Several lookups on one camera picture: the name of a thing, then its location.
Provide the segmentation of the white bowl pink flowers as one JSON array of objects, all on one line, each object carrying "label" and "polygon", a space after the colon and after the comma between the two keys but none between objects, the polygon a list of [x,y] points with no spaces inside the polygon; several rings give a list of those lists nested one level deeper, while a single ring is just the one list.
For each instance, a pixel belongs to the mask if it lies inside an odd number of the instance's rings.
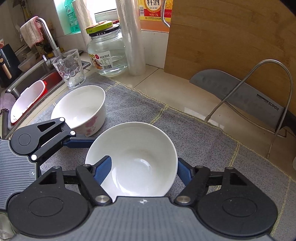
[{"label": "white bowl pink flowers", "polygon": [[54,107],[51,119],[64,118],[70,129],[90,137],[106,119],[105,91],[96,85],[79,87],[66,94]]}]

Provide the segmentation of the steel kitchen faucet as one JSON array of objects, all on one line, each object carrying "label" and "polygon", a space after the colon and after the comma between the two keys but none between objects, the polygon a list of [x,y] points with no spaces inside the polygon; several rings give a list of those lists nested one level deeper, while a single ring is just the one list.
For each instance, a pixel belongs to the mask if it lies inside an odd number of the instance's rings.
[{"label": "steel kitchen faucet", "polygon": [[45,22],[45,20],[43,18],[37,17],[36,21],[39,22],[42,26],[42,28],[44,29],[44,33],[49,41],[49,44],[51,45],[52,49],[53,49],[53,54],[55,57],[58,57],[61,55],[61,51],[60,48],[56,45],[54,38],[52,37],[50,30],[47,26],[47,23]]}]

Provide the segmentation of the grey checked dish mat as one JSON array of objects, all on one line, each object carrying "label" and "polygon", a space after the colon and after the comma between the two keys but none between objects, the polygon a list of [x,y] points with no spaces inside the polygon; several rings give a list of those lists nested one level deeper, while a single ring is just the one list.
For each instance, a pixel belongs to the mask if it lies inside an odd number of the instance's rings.
[{"label": "grey checked dish mat", "polygon": [[254,150],[241,144],[201,119],[177,110],[143,92],[93,73],[86,85],[97,85],[106,92],[105,131],[120,123],[140,121],[164,131],[173,141],[177,154],[189,164],[206,166],[213,171],[236,168],[278,208],[271,232],[276,240],[295,240],[295,181]]}]

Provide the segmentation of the white plate at sink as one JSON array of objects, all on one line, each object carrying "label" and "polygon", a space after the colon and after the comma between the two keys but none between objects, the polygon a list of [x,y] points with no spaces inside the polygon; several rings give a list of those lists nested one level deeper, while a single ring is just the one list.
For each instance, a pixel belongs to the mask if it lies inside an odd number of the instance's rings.
[{"label": "white plate at sink", "polygon": [[20,97],[11,108],[10,122],[12,125],[17,123],[29,108],[47,93],[46,87],[46,81],[38,80],[21,93]]}]

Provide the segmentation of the clear drinking glass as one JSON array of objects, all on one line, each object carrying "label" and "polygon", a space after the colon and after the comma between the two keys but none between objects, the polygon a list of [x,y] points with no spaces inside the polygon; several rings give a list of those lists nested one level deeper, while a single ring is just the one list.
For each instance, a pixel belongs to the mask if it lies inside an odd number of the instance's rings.
[{"label": "clear drinking glass", "polygon": [[54,59],[52,64],[69,89],[76,88],[85,81],[78,49],[72,49],[62,53]]}]

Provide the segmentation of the black air fryer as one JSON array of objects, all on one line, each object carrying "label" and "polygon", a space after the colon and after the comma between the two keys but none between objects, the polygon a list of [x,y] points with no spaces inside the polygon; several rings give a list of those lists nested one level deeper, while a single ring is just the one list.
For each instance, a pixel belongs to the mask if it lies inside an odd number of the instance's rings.
[{"label": "black air fryer", "polygon": [[1,88],[10,86],[22,73],[18,68],[20,61],[10,44],[1,48],[0,84]]}]

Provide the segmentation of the glass jar with green lid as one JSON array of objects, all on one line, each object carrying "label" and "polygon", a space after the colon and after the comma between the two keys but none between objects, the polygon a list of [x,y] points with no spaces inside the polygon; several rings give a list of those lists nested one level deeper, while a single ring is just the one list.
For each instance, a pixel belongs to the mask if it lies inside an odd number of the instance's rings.
[{"label": "glass jar with green lid", "polygon": [[86,28],[90,37],[88,55],[99,74],[116,76],[127,70],[125,45],[120,25],[113,21],[100,21]]}]

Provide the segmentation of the green detergent bottle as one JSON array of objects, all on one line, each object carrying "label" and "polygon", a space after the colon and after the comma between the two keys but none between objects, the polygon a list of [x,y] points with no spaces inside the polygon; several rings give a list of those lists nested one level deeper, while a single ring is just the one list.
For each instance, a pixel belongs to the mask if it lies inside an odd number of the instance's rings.
[{"label": "green detergent bottle", "polygon": [[70,24],[71,33],[80,32],[78,19],[76,17],[73,0],[65,0],[64,7]]}]

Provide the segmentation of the pink cloth on faucet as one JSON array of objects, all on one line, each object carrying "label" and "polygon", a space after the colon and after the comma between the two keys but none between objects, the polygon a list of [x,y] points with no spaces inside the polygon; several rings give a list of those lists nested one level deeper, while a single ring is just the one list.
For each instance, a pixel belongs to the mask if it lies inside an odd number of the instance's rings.
[{"label": "pink cloth on faucet", "polygon": [[20,33],[30,48],[44,40],[41,31],[42,25],[37,21],[37,18],[37,16],[32,17],[20,27]]}]

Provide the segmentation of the plastic wrap roll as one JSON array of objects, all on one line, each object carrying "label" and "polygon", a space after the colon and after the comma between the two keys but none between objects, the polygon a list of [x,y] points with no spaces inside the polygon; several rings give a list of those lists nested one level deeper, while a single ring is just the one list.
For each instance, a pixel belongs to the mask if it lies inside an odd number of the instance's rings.
[{"label": "plastic wrap roll", "polygon": [[145,57],[138,3],[135,0],[116,1],[116,8],[129,73],[132,76],[143,75],[145,73]]},{"label": "plastic wrap roll", "polygon": [[93,4],[89,0],[75,0],[72,2],[82,34],[86,28],[96,23]]}]

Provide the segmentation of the bamboo cutting board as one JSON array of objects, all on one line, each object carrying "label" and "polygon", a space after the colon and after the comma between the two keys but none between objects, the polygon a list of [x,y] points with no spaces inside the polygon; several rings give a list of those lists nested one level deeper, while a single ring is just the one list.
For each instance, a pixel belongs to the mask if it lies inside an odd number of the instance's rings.
[{"label": "bamboo cutting board", "polygon": [[246,78],[294,113],[295,14],[281,1],[174,1],[164,70],[204,69]]}]

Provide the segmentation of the orange cooking wine jug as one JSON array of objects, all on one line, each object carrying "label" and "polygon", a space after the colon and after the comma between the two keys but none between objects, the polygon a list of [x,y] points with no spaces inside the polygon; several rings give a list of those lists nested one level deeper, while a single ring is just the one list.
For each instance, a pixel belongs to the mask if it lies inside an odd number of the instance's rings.
[{"label": "orange cooking wine jug", "polygon": [[140,27],[145,31],[169,32],[169,27],[162,21],[171,22],[173,0],[139,0],[138,11]]}]

